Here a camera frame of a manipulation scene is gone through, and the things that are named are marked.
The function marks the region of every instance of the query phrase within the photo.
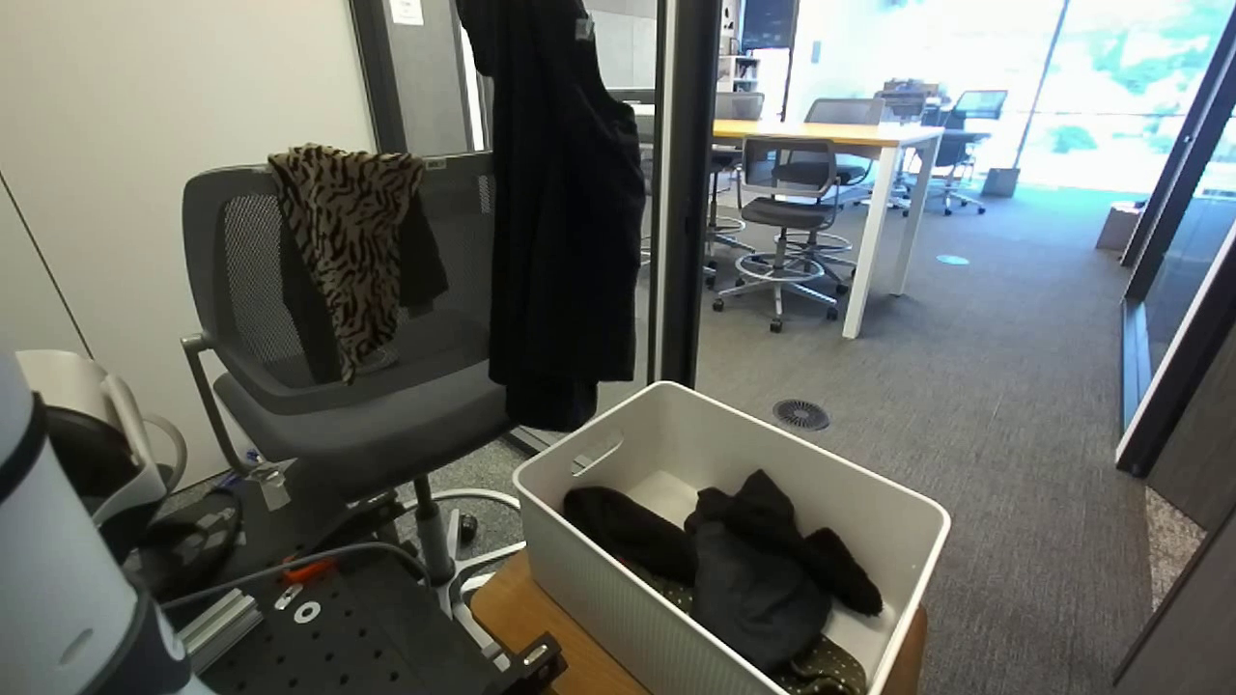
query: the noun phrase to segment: white plastic bin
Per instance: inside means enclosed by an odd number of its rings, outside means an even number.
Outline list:
[[[868,690],[883,690],[949,533],[949,515],[883,477],[671,381],[644,385],[512,473],[537,587],[650,690],[782,690],[559,515],[572,487],[610,487],[685,527],[697,492],[738,496],[755,473],[769,473],[793,500],[803,533],[836,529],[881,587],[883,613],[863,617],[836,608],[823,635],[856,657]]]

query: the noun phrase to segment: black coat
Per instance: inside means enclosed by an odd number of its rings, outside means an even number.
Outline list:
[[[579,0],[461,0],[496,79],[496,363],[512,421],[576,428],[633,379],[644,181]]]

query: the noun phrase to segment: chair wheel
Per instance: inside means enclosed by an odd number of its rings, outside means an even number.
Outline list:
[[[471,515],[461,515],[461,545],[475,540],[480,522]]]

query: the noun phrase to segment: white desk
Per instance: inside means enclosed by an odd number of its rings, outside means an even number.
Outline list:
[[[915,146],[924,154],[924,164],[935,164],[944,127],[715,119],[711,136],[715,139],[746,139],[746,145],[800,145],[800,146],[803,145],[832,145],[836,151],[872,151],[876,154],[876,191],[872,191],[872,204],[864,211],[864,229],[856,241],[852,286],[849,286],[849,307],[846,307],[846,320],[841,320],[841,336],[856,341],[864,298],[872,289],[872,268],[876,268],[876,251],[881,251],[881,232],[883,232],[901,154],[908,146]],[[932,178],[932,165],[918,165],[908,237],[901,241],[901,257],[895,257],[895,284],[892,284],[895,293],[903,293],[908,263],[915,257],[926,178]]]

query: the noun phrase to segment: table leg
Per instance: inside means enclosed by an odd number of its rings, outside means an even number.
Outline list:
[[[876,191],[872,191],[872,204],[864,208],[864,224],[863,224],[856,257],[852,257],[849,307],[846,307],[846,320],[841,320],[846,341],[856,341],[856,331],[863,331],[863,314],[864,314],[864,298],[872,286],[876,248],[881,248],[883,211],[888,211],[892,181],[895,181],[895,154],[901,154],[901,146],[881,146],[881,160],[876,160]]]
[[[913,193],[913,219],[903,229],[903,241],[901,241],[901,257],[895,257],[895,293],[903,293],[903,284],[908,284],[908,268],[915,260],[915,245],[918,245],[918,224],[924,224],[924,208],[926,208],[926,184],[932,184],[932,165],[939,154],[939,139],[924,145],[918,146],[918,174],[915,174],[915,193]]]

